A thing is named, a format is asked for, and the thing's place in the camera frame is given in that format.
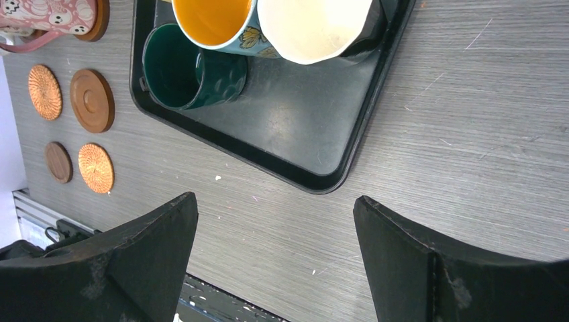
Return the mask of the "rattan coaster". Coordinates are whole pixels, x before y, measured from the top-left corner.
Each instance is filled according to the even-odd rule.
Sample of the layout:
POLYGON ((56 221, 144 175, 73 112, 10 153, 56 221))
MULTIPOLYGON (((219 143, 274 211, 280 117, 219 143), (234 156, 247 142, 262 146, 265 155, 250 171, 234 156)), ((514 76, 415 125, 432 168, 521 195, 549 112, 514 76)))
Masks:
POLYGON ((78 154, 80 174, 86 185, 95 193, 107 194, 115 182, 111 158, 100 145, 88 143, 78 154))
POLYGON ((42 64, 34 65, 28 76, 30 99, 40 117, 53 121, 62 112, 62 95, 52 71, 42 64))

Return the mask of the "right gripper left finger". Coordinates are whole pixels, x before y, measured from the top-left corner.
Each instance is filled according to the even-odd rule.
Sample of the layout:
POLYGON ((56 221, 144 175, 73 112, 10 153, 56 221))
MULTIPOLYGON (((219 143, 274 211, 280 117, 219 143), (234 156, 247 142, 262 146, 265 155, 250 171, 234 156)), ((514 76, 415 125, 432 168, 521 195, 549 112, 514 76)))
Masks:
POLYGON ((172 321, 197 230, 196 196, 80 241, 1 249, 2 321, 172 321))

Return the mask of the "rattan coaster front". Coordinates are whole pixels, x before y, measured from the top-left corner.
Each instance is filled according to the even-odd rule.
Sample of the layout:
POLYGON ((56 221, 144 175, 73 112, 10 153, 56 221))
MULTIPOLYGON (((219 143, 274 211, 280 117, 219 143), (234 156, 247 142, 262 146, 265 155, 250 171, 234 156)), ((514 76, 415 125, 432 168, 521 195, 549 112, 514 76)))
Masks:
POLYGON ((62 95, 52 71, 42 64, 34 65, 28 76, 30 99, 40 117, 53 121, 62 112, 62 95))

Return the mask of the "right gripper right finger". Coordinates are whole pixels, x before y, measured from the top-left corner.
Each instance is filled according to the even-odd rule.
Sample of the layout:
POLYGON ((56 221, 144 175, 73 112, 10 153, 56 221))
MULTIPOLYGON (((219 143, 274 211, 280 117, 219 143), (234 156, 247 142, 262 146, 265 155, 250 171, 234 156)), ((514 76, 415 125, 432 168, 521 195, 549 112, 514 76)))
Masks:
POLYGON ((379 321, 567 321, 568 261, 492 252, 367 196, 353 209, 379 321))

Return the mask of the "dark brown wooden coaster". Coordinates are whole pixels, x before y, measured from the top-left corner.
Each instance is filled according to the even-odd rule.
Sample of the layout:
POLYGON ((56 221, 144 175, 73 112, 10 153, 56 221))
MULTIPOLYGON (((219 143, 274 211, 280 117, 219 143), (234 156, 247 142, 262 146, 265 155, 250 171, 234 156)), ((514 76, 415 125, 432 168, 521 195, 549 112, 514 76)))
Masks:
POLYGON ((46 166, 52 177, 61 184, 72 180, 72 160, 66 148, 60 142, 49 142, 44 149, 46 166))

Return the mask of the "dark green mug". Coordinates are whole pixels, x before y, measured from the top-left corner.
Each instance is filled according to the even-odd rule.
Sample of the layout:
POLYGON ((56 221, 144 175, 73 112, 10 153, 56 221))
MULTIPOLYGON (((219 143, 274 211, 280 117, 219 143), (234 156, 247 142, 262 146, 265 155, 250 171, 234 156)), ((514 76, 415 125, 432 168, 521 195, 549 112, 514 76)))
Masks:
POLYGON ((175 23, 154 28, 142 55, 152 100, 180 111, 235 101, 248 75, 248 59, 198 47, 175 23))

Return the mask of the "pink ghost mug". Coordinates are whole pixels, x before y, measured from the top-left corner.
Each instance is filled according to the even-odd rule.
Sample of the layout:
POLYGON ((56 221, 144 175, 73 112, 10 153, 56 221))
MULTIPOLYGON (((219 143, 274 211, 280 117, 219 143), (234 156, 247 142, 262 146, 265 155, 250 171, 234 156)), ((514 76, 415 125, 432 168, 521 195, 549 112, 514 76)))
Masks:
POLYGON ((37 50, 60 36, 96 42, 109 22, 108 1, 2 1, 1 29, 23 28, 42 35, 22 44, 1 44, 1 54, 37 50))

